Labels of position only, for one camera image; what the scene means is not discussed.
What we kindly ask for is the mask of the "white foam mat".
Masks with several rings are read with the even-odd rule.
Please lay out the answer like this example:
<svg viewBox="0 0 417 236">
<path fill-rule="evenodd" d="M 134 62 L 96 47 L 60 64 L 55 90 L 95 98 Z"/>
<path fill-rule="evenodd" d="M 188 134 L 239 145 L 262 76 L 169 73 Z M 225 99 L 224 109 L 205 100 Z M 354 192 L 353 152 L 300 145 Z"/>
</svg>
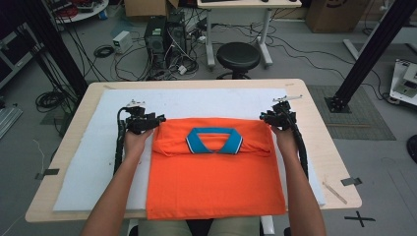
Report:
<svg viewBox="0 0 417 236">
<path fill-rule="evenodd" d="M 168 120 L 191 117 L 227 117 L 257 120 L 280 98 L 292 108 L 306 101 L 305 92 L 287 88 L 154 88 L 108 89 L 92 116 L 72 158 L 53 209 L 90 211 L 113 176 L 117 120 L 128 114 L 120 109 L 135 100 L 148 112 Z"/>
</svg>

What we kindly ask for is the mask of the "grey metal rail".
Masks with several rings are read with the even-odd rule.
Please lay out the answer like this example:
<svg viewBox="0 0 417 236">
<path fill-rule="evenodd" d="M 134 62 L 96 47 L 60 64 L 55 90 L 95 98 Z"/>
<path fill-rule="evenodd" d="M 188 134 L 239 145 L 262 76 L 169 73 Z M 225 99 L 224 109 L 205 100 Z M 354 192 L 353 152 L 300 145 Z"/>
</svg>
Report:
<svg viewBox="0 0 417 236">
<path fill-rule="evenodd" d="M 0 109 L 0 140 L 23 114 L 23 110 L 17 107 Z"/>
</svg>

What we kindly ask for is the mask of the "person's right leg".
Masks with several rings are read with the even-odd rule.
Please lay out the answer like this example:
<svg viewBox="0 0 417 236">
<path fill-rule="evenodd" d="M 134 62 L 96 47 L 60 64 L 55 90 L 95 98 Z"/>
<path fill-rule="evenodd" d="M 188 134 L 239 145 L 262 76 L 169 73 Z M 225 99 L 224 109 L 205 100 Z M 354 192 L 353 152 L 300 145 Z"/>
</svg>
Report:
<svg viewBox="0 0 417 236">
<path fill-rule="evenodd" d="M 208 236 L 260 236 L 260 224 L 258 216 L 215 219 Z"/>
</svg>

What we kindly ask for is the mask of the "grey floor mat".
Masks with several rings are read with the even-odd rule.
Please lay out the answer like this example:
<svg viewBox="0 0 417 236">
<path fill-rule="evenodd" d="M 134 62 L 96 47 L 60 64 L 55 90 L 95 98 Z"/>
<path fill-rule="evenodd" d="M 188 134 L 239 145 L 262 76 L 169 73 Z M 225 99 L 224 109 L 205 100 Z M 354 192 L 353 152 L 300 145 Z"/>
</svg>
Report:
<svg viewBox="0 0 417 236">
<path fill-rule="evenodd" d="M 358 88 L 348 103 L 346 112 L 331 112 L 331 99 L 338 86 L 308 86 L 328 131 L 333 139 L 395 141 L 395 136 L 373 102 Z"/>
</svg>

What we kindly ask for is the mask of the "black chair seat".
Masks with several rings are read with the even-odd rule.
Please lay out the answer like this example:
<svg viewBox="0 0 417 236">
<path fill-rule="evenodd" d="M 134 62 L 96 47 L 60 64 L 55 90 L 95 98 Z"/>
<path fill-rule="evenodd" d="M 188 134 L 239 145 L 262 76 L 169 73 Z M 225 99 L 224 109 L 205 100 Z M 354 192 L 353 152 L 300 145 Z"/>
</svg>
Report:
<svg viewBox="0 0 417 236">
<path fill-rule="evenodd" d="M 189 219 L 187 224 L 192 236 L 209 236 L 212 226 L 212 219 Z"/>
</svg>

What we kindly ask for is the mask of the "large cardboard box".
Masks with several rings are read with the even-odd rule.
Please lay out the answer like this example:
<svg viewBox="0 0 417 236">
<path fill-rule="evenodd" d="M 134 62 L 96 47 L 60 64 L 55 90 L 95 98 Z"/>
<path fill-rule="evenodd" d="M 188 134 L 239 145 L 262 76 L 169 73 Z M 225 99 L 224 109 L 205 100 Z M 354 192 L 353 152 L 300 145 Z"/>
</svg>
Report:
<svg viewBox="0 0 417 236">
<path fill-rule="evenodd" d="M 370 0 L 312 0 L 306 24 L 312 32 L 351 32 Z"/>
</svg>

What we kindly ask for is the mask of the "round white table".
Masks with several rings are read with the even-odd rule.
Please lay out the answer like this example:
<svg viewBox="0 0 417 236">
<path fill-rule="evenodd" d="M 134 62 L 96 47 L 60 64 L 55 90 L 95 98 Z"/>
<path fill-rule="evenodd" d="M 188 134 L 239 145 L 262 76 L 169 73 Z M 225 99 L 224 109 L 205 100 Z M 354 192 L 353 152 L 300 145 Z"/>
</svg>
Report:
<svg viewBox="0 0 417 236">
<path fill-rule="evenodd" d="M 69 24 L 99 15 L 109 0 L 47 0 L 47 4 L 56 23 Z"/>
</svg>

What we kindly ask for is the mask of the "white machine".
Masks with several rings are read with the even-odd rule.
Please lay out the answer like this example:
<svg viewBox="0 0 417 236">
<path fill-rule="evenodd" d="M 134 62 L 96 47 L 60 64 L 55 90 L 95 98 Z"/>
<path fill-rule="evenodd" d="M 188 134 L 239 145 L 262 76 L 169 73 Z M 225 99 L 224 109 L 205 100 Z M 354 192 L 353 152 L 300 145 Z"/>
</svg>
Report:
<svg viewBox="0 0 417 236">
<path fill-rule="evenodd" d="M 417 106 L 417 63 L 395 60 L 389 96 Z"/>
</svg>

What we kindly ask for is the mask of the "person's right hand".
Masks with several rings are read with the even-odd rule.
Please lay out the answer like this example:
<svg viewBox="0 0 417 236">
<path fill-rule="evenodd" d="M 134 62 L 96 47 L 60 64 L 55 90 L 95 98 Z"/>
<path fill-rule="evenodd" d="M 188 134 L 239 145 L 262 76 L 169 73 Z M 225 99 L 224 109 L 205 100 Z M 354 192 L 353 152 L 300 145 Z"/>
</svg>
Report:
<svg viewBox="0 0 417 236">
<path fill-rule="evenodd" d="M 295 142 L 292 130 L 280 130 L 276 127 L 272 127 L 271 130 L 276 136 L 276 142 L 282 156 L 284 158 L 296 156 L 298 153 L 298 147 Z"/>
</svg>

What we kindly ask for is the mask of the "white table leg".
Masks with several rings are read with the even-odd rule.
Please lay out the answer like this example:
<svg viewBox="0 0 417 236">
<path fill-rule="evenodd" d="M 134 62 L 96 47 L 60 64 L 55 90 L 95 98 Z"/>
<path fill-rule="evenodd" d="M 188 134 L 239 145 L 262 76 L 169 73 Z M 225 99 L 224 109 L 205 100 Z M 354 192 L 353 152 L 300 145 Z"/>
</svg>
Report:
<svg viewBox="0 0 417 236">
<path fill-rule="evenodd" d="M 261 217 L 262 232 L 265 236 L 274 236 L 274 224 L 271 215 L 264 215 Z"/>
</svg>

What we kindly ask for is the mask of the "white desk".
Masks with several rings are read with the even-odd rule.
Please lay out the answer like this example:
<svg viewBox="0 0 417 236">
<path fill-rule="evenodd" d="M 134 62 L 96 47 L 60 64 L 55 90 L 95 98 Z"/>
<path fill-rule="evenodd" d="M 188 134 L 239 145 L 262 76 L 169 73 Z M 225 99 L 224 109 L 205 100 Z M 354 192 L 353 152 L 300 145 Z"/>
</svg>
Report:
<svg viewBox="0 0 417 236">
<path fill-rule="evenodd" d="M 266 66 L 272 65 L 266 45 L 269 22 L 273 9 L 296 9 L 302 6 L 300 0 L 197 0 L 200 9 L 207 11 L 206 53 L 207 65 L 210 69 L 215 66 L 212 46 L 211 26 L 213 24 L 245 26 L 261 23 L 261 35 L 256 43 L 261 49 L 261 55 Z"/>
</svg>

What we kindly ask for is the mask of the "black tape cross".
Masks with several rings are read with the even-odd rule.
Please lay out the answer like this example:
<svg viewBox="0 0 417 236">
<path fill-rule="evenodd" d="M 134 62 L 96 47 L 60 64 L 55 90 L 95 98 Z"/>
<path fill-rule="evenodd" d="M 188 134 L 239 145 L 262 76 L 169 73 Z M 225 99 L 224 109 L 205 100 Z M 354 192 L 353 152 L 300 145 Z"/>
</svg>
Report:
<svg viewBox="0 0 417 236">
<path fill-rule="evenodd" d="M 359 222 L 359 224 L 364 227 L 365 226 L 365 221 L 371 221 L 371 222 L 375 222 L 376 220 L 372 217 L 365 217 L 362 216 L 360 214 L 360 212 L 358 210 L 356 210 L 356 215 L 355 216 L 345 216 L 346 220 L 356 220 Z"/>
</svg>

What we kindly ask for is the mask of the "thin wooden stick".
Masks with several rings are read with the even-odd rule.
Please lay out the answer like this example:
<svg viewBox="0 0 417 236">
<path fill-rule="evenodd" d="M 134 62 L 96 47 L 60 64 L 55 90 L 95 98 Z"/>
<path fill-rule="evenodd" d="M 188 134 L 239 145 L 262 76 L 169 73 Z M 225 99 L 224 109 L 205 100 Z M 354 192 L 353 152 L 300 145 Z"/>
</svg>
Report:
<svg viewBox="0 0 417 236">
<path fill-rule="evenodd" d="M 332 186 L 330 186 L 328 183 L 323 182 L 323 185 L 334 195 L 336 196 L 342 203 L 347 205 L 347 200 L 340 195 Z"/>
</svg>

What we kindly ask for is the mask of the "black round stool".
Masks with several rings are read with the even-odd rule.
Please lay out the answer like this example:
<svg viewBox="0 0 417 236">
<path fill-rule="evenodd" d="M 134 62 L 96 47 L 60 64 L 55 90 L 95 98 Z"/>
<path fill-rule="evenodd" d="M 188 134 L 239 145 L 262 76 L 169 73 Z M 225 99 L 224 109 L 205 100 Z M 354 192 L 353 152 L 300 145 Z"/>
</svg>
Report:
<svg viewBox="0 0 417 236">
<path fill-rule="evenodd" d="M 247 73 L 260 64 L 261 54 L 249 43 L 228 42 L 218 48 L 216 59 L 221 66 L 229 69 L 228 73 L 218 76 L 218 80 L 228 75 L 231 75 L 232 80 L 250 80 Z"/>
</svg>

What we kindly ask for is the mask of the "grey tape piece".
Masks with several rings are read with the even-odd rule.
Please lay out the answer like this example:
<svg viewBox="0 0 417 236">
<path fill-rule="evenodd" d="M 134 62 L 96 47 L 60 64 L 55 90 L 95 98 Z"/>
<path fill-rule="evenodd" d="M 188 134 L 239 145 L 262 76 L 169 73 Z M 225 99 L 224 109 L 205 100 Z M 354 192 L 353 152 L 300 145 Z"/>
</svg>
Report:
<svg viewBox="0 0 417 236">
<path fill-rule="evenodd" d="M 42 180 L 45 176 L 57 175 L 59 173 L 59 170 L 59 168 L 45 169 L 42 173 L 37 173 L 34 179 Z"/>
<path fill-rule="evenodd" d="M 357 186 L 363 183 L 360 178 L 353 178 L 353 177 L 342 179 L 340 180 L 340 182 L 342 183 L 343 186 L 349 186 L 349 185 Z"/>
</svg>

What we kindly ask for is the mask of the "black computer tower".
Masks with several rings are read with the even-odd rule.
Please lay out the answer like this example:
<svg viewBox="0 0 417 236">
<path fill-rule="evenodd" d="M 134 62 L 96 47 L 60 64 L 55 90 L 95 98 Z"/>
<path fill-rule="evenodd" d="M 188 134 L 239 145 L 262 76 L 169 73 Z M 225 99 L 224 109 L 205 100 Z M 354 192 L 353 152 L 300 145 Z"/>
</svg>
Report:
<svg viewBox="0 0 417 236">
<path fill-rule="evenodd" d="M 180 56 L 187 51 L 184 13 L 171 13 L 168 17 L 166 26 L 168 35 L 172 41 L 170 62 L 173 62 L 175 57 Z"/>
<path fill-rule="evenodd" d="M 165 16 L 152 16 L 149 18 L 144 39 L 149 55 L 149 60 L 155 69 L 164 69 L 164 56 L 166 53 L 165 42 Z"/>
</svg>

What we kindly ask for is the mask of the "orange polo shirt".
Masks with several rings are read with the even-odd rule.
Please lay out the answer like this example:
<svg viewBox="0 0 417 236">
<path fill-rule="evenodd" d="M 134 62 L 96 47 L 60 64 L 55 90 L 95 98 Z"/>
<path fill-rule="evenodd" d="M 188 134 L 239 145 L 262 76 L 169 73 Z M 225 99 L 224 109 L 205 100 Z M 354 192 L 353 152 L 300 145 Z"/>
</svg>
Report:
<svg viewBox="0 0 417 236">
<path fill-rule="evenodd" d="M 286 213 L 275 144 L 260 120 L 184 118 L 153 133 L 149 219 Z"/>
</svg>

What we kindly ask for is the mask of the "black metal frame post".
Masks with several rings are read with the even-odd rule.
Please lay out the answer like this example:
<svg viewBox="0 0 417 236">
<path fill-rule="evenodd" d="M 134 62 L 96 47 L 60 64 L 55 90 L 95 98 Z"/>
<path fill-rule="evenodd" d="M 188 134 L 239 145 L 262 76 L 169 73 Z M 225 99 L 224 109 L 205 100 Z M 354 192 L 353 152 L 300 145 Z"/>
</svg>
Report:
<svg viewBox="0 0 417 236">
<path fill-rule="evenodd" d="M 17 0 L 24 16 L 43 42 L 49 54 L 67 79 L 76 96 L 83 97 L 88 84 L 65 45 L 41 0 Z"/>
<path fill-rule="evenodd" d="M 417 9 L 417 0 L 394 0 L 371 34 L 358 59 L 333 97 L 326 103 L 331 113 L 348 112 L 348 103 L 387 47 Z"/>
</svg>

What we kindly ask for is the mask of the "dark round object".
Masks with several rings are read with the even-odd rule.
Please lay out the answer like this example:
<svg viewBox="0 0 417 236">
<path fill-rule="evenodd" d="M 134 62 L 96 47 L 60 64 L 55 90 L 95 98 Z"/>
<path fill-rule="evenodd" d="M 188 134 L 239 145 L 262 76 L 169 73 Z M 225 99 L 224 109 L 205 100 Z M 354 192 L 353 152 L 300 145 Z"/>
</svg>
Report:
<svg viewBox="0 0 417 236">
<path fill-rule="evenodd" d="M 412 160 L 417 164 L 417 135 L 408 139 L 406 148 Z"/>
</svg>

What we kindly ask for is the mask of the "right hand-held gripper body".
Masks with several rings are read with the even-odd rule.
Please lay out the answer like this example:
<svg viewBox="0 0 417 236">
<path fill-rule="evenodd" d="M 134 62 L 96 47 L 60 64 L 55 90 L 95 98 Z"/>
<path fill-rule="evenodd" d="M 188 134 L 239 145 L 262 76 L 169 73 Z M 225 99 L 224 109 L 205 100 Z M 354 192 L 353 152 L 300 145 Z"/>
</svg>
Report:
<svg viewBox="0 0 417 236">
<path fill-rule="evenodd" d="M 289 101 L 293 99 L 299 99 L 299 96 L 284 96 L 280 98 L 274 98 L 274 106 L 272 107 L 273 121 L 272 126 L 279 128 L 283 131 L 287 129 L 297 130 L 296 112 L 291 110 Z"/>
</svg>

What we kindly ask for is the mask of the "person's left leg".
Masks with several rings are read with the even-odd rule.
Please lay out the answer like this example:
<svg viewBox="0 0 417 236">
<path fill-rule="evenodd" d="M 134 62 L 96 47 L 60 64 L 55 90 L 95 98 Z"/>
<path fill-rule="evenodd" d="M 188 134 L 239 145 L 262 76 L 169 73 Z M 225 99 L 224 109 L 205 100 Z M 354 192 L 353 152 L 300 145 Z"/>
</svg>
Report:
<svg viewBox="0 0 417 236">
<path fill-rule="evenodd" d="M 139 236 L 192 236 L 184 220 L 140 220 Z"/>
</svg>

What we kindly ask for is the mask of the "small white box device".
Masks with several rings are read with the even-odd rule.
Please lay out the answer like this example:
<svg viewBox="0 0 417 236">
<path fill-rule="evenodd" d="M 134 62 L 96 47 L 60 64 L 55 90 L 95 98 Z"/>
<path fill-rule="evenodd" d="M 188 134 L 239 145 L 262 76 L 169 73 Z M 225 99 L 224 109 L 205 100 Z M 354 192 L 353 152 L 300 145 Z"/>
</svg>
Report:
<svg viewBox="0 0 417 236">
<path fill-rule="evenodd" d="M 126 30 L 121 31 L 113 38 L 113 44 L 118 54 L 127 52 L 133 45 L 131 34 Z"/>
</svg>

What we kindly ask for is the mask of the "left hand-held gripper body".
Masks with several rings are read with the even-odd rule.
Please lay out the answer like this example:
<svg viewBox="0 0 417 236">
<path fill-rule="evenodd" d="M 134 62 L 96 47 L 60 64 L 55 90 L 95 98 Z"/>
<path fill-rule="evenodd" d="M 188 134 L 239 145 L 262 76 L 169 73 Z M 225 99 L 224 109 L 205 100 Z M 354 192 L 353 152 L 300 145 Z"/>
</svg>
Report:
<svg viewBox="0 0 417 236">
<path fill-rule="evenodd" d="M 155 113 L 146 114 L 144 105 L 132 99 L 126 106 L 129 116 L 125 119 L 127 129 L 136 135 L 157 126 Z"/>
</svg>

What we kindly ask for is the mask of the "person's leg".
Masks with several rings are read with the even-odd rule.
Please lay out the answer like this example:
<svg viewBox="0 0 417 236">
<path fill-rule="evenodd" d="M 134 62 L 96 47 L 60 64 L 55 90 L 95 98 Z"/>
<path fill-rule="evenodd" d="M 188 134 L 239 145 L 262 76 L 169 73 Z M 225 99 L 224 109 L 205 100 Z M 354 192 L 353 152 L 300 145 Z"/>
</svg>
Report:
<svg viewBox="0 0 417 236">
<path fill-rule="evenodd" d="M 139 236 L 192 236 L 184 220 L 140 220 Z"/>
<path fill-rule="evenodd" d="M 215 219 L 208 236 L 260 236 L 260 224 L 258 216 Z"/>
</svg>

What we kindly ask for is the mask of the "person's left hand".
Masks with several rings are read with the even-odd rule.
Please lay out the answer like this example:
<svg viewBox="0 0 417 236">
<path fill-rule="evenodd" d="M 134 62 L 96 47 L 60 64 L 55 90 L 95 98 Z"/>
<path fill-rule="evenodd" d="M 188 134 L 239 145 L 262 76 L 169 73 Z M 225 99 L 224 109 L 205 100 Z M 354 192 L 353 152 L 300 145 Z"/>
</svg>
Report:
<svg viewBox="0 0 417 236">
<path fill-rule="evenodd" d="M 147 130 L 137 135 L 128 131 L 124 141 L 125 159 L 139 161 L 145 149 L 146 140 L 152 133 L 153 130 Z"/>
</svg>

